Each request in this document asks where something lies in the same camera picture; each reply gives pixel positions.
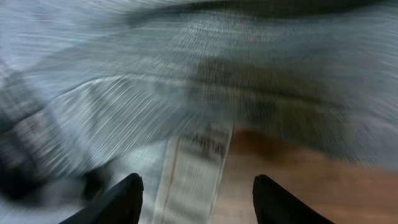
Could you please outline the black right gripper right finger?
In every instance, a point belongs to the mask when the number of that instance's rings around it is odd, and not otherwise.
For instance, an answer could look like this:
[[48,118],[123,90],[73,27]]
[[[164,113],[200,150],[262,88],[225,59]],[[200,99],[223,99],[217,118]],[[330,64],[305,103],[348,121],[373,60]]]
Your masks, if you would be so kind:
[[255,176],[252,198],[258,224],[333,224],[264,174]]

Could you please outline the light blue denim shorts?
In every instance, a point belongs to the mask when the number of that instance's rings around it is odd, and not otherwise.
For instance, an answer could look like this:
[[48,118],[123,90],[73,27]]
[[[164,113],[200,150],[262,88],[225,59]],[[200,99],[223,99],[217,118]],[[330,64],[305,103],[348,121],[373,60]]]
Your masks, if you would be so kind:
[[252,222],[260,173],[396,223],[397,2],[2,1],[1,222],[131,172],[141,223]]

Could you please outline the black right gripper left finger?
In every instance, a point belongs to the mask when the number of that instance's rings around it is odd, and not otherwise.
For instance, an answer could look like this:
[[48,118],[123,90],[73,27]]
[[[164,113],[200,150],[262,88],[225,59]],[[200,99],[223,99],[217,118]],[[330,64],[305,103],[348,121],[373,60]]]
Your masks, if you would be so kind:
[[60,224],[138,224],[143,191],[142,177],[137,173],[129,174],[94,202]]

